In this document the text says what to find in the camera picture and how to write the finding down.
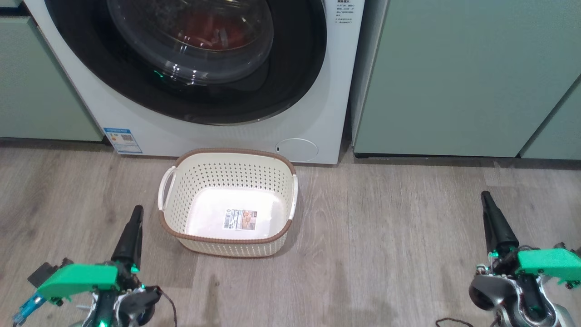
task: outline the green plastic bracket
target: green plastic bracket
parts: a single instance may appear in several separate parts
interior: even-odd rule
[[[520,251],[518,261],[521,266],[517,272],[548,275],[560,278],[559,284],[567,282],[572,287],[579,286],[581,258],[565,248]]]
[[[82,292],[99,290],[118,290],[117,267],[103,265],[72,264],[57,270],[39,288],[45,298],[68,298]]]

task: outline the product label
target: product label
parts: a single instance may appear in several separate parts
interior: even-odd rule
[[[143,153],[128,129],[104,128],[105,134],[119,153]]]
[[[355,14],[355,4],[353,2],[353,0],[337,0],[335,24],[353,23],[353,14]]]
[[[224,218],[224,229],[256,230],[256,211],[227,209]]]

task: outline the blue connector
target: blue connector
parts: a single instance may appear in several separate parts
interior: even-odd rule
[[[22,326],[28,318],[36,309],[40,308],[41,305],[46,302],[46,299],[38,292],[34,293],[33,296],[28,299],[23,305],[20,306],[19,312],[12,317],[12,321],[17,325]]]

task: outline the laundry basket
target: laundry basket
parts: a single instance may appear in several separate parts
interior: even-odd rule
[[[269,152],[194,150],[159,186],[163,228],[186,248],[225,257],[266,257],[281,249],[295,214],[293,165]]]

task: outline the washing machine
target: washing machine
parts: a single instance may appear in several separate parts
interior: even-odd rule
[[[25,0],[120,154],[335,164],[364,0]]]

